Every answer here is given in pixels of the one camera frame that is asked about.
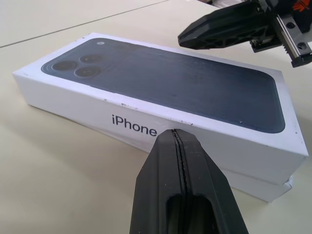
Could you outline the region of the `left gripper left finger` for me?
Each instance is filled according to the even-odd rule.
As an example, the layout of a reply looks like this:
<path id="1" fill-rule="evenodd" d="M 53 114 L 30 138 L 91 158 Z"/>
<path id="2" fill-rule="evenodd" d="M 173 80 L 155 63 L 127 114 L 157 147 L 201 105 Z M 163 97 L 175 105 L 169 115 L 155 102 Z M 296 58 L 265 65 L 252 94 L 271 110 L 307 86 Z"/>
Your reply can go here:
<path id="1" fill-rule="evenodd" d="M 184 234 L 187 164 L 177 130 L 156 141 L 136 178 L 130 234 Z"/>

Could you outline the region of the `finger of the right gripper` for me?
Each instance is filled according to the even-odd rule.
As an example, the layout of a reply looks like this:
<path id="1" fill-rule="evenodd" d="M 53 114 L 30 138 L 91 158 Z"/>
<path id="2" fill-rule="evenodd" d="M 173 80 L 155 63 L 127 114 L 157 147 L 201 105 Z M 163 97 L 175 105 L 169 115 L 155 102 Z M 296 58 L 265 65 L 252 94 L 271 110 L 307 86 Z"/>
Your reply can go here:
<path id="1" fill-rule="evenodd" d="M 249 42 L 253 50 L 267 50 L 277 47 L 277 35 L 264 16 L 203 16 L 178 36 L 181 47 L 194 50 L 226 48 L 244 42 Z"/>
<path id="2" fill-rule="evenodd" d="M 246 0 L 215 10 L 191 23 L 180 33 L 178 40 L 268 40 L 271 38 L 271 26 L 267 9 L 266 0 Z"/>

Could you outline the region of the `white phone box lid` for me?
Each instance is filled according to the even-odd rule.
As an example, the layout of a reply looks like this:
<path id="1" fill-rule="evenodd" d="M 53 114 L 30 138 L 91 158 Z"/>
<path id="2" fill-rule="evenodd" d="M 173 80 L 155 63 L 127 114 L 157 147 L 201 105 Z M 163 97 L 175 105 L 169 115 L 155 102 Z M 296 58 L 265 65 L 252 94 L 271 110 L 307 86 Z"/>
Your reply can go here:
<path id="1" fill-rule="evenodd" d="M 280 71 L 91 33 L 13 76 L 29 105 L 144 151 L 182 129 L 219 168 L 277 185 L 309 155 Z"/>

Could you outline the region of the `white phone box base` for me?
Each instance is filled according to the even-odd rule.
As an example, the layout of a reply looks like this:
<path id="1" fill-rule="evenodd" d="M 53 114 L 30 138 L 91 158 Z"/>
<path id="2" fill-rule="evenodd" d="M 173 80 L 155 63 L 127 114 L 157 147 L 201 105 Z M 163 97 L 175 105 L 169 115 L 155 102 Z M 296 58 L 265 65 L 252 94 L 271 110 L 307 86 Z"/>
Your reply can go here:
<path id="1" fill-rule="evenodd" d="M 121 142 L 129 144 L 148 153 L 153 148 L 153 145 L 157 138 L 156 136 L 139 136 L 138 134 L 129 135 L 126 133 L 106 131 L 101 128 L 97 128 L 95 126 L 87 124 L 85 124 L 85 127 L 113 137 Z M 220 168 L 220 170 L 227 178 L 231 187 L 268 203 L 273 202 L 293 188 L 293 176 L 288 178 L 288 180 L 284 184 L 277 185 L 261 180 L 259 178 L 235 173 L 222 167 Z"/>

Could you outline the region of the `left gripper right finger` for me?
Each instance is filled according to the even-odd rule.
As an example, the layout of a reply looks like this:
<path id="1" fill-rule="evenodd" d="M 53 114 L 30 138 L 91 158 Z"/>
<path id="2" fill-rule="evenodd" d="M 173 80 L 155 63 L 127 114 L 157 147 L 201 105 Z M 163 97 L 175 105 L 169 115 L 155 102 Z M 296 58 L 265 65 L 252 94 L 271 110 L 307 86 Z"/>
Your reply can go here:
<path id="1" fill-rule="evenodd" d="M 244 234 L 244 220 L 227 178 L 197 138 L 174 130 L 183 185 L 177 234 Z"/>

